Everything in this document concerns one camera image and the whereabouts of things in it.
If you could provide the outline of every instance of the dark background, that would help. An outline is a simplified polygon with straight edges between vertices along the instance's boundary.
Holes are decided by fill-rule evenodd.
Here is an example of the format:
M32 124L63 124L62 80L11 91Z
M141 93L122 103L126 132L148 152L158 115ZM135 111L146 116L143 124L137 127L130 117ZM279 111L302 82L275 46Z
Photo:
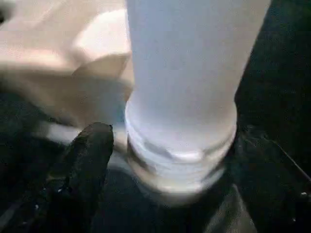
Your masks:
M273 0L236 94L240 120L263 129L309 176L310 44L311 1Z

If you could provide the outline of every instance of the black surface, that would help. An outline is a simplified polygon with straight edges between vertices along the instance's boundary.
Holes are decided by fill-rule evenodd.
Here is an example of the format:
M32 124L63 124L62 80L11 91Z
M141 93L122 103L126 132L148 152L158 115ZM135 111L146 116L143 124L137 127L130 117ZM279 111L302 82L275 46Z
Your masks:
M311 1L273 0L236 94L239 117L263 129L309 175L310 41Z
M20 198L31 181L44 179L63 146L31 136L51 118L21 96L0 92L0 212Z
M111 170L92 232L202 233L230 188L231 182L225 176L197 203L169 208L144 195L132 177Z
M309 232L311 209L301 193L310 193L311 180L279 145L263 131L240 125L235 156L232 175L258 232Z

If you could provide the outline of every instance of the white cylinder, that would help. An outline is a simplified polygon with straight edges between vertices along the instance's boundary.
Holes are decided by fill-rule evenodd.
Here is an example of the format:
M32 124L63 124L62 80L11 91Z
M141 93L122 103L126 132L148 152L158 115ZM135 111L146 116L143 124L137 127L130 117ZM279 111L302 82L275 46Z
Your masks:
M134 171L151 186L179 180L183 187L174 192L182 193L185 182L193 186L226 155L236 131L234 95L269 3L127 1L135 87L126 123L152 181L144 169Z

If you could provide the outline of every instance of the beige plastic part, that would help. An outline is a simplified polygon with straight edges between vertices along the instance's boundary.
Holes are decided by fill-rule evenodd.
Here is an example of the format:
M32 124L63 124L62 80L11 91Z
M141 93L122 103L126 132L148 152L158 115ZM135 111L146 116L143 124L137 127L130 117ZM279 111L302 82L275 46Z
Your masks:
M77 127L122 121L131 92L122 0L0 0L0 8L3 83Z

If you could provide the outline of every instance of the blurry object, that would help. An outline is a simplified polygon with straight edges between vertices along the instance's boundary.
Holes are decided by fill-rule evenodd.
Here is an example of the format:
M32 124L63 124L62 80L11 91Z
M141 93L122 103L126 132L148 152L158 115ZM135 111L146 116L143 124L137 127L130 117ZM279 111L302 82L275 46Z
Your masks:
M16 1L17 0L0 0L0 25L11 17Z
M36 128L32 129L31 134L34 137L67 146L81 131L81 129L73 126L41 121L37 122ZM113 128L113 136L114 150L125 154L127 150L127 134L122 124L116 125Z
M122 122L131 92L129 82L119 79L130 56L123 1L9 5L0 26L3 83L79 128L94 121Z
M234 96L269 5L127 1L135 74L125 109L129 164L161 203L195 200L227 169Z

